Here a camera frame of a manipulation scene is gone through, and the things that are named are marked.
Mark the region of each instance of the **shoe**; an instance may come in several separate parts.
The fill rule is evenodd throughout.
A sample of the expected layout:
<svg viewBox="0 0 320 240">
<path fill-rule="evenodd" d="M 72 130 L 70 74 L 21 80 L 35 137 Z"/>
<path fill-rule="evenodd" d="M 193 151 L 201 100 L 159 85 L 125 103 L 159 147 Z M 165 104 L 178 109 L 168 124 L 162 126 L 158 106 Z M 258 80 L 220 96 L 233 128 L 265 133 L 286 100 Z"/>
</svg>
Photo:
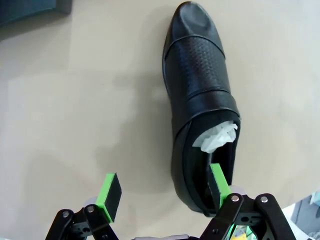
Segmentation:
<svg viewBox="0 0 320 240">
<path fill-rule="evenodd" d="M 219 163 L 231 185 L 241 121 L 220 37 L 199 4 L 187 1 L 175 11 L 164 44 L 162 72 L 172 111 L 175 191 L 191 210 L 212 216 L 217 206 L 209 189 L 209 164 Z M 193 147 L 202 133 L 226 121 L 237 125 L 233 142 L 213 153 Z"/>
</svg>

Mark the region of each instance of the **gray surface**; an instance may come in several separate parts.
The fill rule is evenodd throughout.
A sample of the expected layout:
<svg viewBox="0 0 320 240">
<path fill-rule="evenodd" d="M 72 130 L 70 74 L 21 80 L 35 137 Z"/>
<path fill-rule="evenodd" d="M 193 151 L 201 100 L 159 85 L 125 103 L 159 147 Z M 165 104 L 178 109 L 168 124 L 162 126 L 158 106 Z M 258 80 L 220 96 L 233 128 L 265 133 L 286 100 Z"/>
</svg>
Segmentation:
<svg viewBox="0 0 320 240">
<path fill-rule="evenodd" d="M 310 204 L 311 196 L 306 197 L 300 202 L 297 202 L 291 220 L 306 234 L 320 232 L 320 217 L 317 214 L 320 207 L 316 204 Z"/>
<path fill-rule="evenodd" d="M 198 2 L 242 116 L 232 184 L 281 207 L 303 199 L 320 188 L 320 1 Z M 112 171 L 120 239 L 202 233 L 209 219 L 170 176 L 161 57 L 179 3 L 75 0 L 67 18 L 0 29 L 0 236 L 43 240 L 57 211 L 79 210 Z"/>
</svg>

